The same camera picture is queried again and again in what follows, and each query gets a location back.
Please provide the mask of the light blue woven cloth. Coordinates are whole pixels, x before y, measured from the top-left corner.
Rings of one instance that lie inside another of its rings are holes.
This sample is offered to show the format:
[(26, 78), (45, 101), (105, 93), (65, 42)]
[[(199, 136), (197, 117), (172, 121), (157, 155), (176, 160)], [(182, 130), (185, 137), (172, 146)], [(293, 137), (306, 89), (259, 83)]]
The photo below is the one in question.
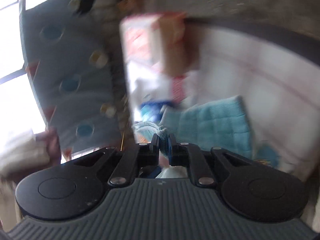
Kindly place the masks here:
[(159, 123), (139, 122), (134, 125), (134, 132), (147, 141), (156, 133), (165, 143), (173, 134), (178, 142), (195, 144), (204, 151), (221, 147), (248, 159), (253, 156), (252, 130), (240, 96), (185, 110), (168, 107)]

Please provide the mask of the blue white tissue pack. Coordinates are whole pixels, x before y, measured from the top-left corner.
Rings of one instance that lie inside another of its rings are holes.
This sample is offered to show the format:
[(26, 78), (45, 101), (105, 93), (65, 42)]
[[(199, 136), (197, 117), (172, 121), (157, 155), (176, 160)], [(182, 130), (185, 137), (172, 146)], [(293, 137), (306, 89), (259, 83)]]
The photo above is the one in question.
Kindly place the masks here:
[(172, 101), (147, 101), (140, 105), (142, 121), (158, 123), (167, 107), (175, 107)]

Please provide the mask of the pink wet wipes pack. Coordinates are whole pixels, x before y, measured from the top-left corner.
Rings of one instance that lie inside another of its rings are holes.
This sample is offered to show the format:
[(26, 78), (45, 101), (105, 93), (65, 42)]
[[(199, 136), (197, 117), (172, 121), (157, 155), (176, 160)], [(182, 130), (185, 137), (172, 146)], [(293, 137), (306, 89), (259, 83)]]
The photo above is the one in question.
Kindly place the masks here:
[(185, 44), (185, 13), (137, 14), (120, 23), (131, 106), (171, 101), (182, 108), (194, 104), (194, 73)]

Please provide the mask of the blue dotted cushion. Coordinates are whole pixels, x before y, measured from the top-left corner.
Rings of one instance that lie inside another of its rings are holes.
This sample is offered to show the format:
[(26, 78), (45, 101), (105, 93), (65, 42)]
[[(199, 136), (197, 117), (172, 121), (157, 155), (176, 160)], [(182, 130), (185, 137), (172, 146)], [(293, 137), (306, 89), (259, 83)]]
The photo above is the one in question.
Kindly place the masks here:
[(25, 68), (47, 126), (62, 150), (120, 146), (126, 93), (113, 0), (77, 14), (72, 0), (47, 0), (20, 13)]

